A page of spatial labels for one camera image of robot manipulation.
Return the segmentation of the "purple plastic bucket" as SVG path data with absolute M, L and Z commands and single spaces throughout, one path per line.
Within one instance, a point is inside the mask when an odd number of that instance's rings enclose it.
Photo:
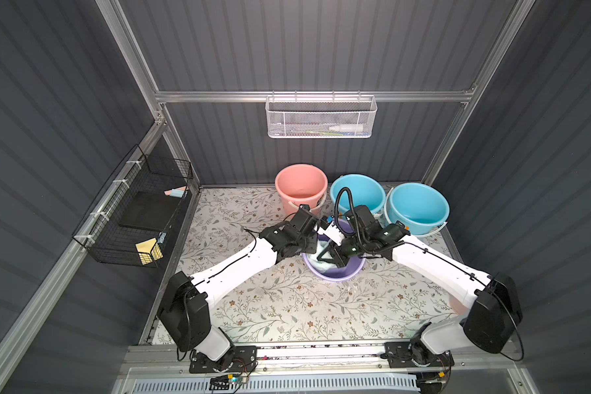
M 333 274 L 320 274 L 311 267 L 308 254 L 301 254 L 313 274 L 330 282 L 345 282 L 363 269 L 364 251 L 357 246 L 356 238 L 341 240 L 341 236 L 351 230 L 352 227 L 346 220 L 340 219 L 337 223 L 333 218 L 323 217 L 318 229 L 317 251 L 312 254 L 320 261 L 336 264 L 340 270 Z

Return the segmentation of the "mint green microfiber cloth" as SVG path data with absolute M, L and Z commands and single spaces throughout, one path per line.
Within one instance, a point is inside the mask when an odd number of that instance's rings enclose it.
M 335 273 L 340 270 L 336 264 L 320 261 L 314 254 L 308 254 L 311 267 L 320 274 Z

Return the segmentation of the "teal plastic bucket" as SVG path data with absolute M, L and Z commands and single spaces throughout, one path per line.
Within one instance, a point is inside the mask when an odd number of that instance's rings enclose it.
M 389 190 L 383 215 L 389 223 L 404 224 L 413 236 L 427 237 L 439 233 L 448 224 L 450 206 L 438 190 L 408 182 Z
M 351 191 L 353 205 L 365 205 L 369 208 L 375 218 L 383 215 L 383 207 L 386 202 L 384 188 L 371 177 L 361 174 L 347 174 L 339 177 L 330 188 L 331 215 L 334 216 L 334 205 L 338 200 L 341 189 L 347 187 Z

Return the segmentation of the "pink plastic bucket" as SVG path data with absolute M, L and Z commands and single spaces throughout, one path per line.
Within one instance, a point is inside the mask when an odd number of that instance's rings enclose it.
M 286 215 L 295 213 L 301 205 L 308 205 L 311 213 L 319 214 L 326 200 L 328 179 L 313 165 L 293 164 L 277 174 L 274 185 Z

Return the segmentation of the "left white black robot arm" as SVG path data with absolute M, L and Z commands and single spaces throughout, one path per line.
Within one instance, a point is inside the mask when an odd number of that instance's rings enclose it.
M 219 264 L 193 275 L 180 271 L 169 278 L 157 318 L 183 354 L 206 356 L 221 370 L 235 358 L 235 346 L 221 328 L 213 325 L 211 310 L 227 294 L 254 275 L 284 259 L 314 250 L 319 218 L 302 205 L 287 219 L 258 234 Z

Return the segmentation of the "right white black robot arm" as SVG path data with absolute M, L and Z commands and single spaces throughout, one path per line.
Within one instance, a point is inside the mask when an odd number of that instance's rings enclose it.
M 336 265 L 365 256 L 404 265 L 446 290 L 466 310 L 419 329 L 405 353 L 415 364 L 426 366 L 448 351 L 469 346 L 502 354 L 517 335 L 522 310 L 511 277 L 490 275 L 445 256 L 412 235 L 404 223 L 382 227 L 364 205 L 349 210 L 345 219 L 349 231 L 341 228 L 337 217 L 321 219 L 318 229 L 329 239 L 322 257 L 328 256 Z

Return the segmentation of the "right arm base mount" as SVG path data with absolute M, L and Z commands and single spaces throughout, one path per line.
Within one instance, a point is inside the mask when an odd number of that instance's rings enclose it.
M 442 367 L 448 369 L 455 364 L 452 355 L 447 351 L 435 355 L 421 344 L 410 341 L 388 341 L 384 343 L 384 352 L 380 356 L 391 368 L 428 368 Z

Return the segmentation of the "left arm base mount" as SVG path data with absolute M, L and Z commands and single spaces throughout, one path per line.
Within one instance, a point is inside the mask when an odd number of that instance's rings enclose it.
M 193 350 L 190 355 L 190 374 L 248 373 L 257 361 L 257 346 L 233 346 L 218 361 Z

